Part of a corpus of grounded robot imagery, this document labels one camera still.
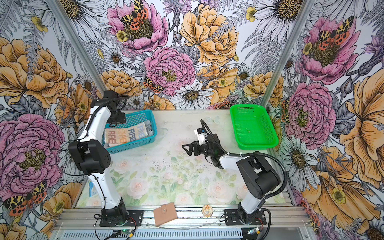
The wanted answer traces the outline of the teal plastic basket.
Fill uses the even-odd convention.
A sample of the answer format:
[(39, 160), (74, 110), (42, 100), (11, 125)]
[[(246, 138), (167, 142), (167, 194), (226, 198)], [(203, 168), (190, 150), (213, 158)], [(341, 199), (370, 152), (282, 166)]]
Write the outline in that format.
[(155, 116), (151, 110), (142, 110), (138, 112), (129, 112), (125, 114), (126, 117), (126, 123), (125, 124), (117, 124), (116, 127), (111, 128), (110, 124), (105, 125), (105, 129), (113, 129), (113, 130), (118, 130), (118, 129), (123, 129), (123, 128), (128, 128), (132, 127), (134, 125), (137, 125), (139, 123), (145, 122), (145, 121), (150, 121), (151, 122), (151, 129), (153, 131), (152, 136), (148, 136), (146, 138), (143, 138), (141, 140), (136, 140), (130, 143), (125, 143), (116, 147), (110, 147), (107, 148), (107, 151), (110, 154), (116, 154), (119, 152), (127, 151), (133, 148), (141, 147), (150, 143), (153, 143), (155, 141), (155, 137), (157, 135), (157, 126), (156, 126), (156, 121), (155, 121)]

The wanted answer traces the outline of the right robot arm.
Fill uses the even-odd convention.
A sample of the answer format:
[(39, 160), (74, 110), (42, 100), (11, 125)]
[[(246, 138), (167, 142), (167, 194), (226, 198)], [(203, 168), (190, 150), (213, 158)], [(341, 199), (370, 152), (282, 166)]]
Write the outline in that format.
[(248, 154), (226, 152), (220, 145), (217, 134), (198, 134), (198, 140), (182, 145), (189, 156), (209, 157), (212, 164), (223, 170), (238, 171), (248, 190), (238, 205), (238, 216), (249, 224), (262, 206), (272, 196), (272, 191), (281, 184), (281, 177), (267, 158), (271, 156), (259, 151)]

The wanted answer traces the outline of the striped grey patterned towel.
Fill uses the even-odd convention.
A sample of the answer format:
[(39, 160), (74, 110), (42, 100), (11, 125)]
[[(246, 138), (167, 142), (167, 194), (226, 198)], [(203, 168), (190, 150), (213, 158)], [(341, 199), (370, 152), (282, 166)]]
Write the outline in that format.
[(105, 144), (108, 147), (116, 147), (144, 139), (149, 135), (145, 123), (122, 129), (105, 129)]

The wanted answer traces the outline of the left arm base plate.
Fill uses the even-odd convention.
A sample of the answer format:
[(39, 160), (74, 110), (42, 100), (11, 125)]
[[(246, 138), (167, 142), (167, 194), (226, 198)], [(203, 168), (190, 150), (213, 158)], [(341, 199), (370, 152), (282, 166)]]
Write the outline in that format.
[(143, 218), (143, 210), (127, 210), (123, 216), (102, 217), (100, 227), (140, 227)]

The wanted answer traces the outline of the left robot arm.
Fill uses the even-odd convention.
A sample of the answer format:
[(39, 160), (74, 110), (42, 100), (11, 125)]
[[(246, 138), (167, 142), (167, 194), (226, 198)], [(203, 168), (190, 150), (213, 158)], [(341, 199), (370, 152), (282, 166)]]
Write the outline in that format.
[(100, 226), (121, 226), (128, 213), (123, 198), (117, 192), (108, 167), (111, 155), (102, 144), (106, 124), (125, 123), (125, 114), (118, 109), (124, 98), (114, 91), (105, 91), (102, 99), (91, 103), (90, 117), (80, 137), (68, 150), (78, 170), (88, 176), (101, 198)]

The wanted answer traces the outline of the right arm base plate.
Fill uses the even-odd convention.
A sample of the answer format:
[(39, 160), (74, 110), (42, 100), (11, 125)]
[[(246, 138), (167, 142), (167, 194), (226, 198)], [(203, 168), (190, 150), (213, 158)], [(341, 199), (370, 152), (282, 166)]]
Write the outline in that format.
[(266, 225), (266, 215), (264, 211), (256, 210), (252, 214), (247, 214), (243, 210), (225, 209), (224, 210), (225, 224), (227, 226), (261, 226)]

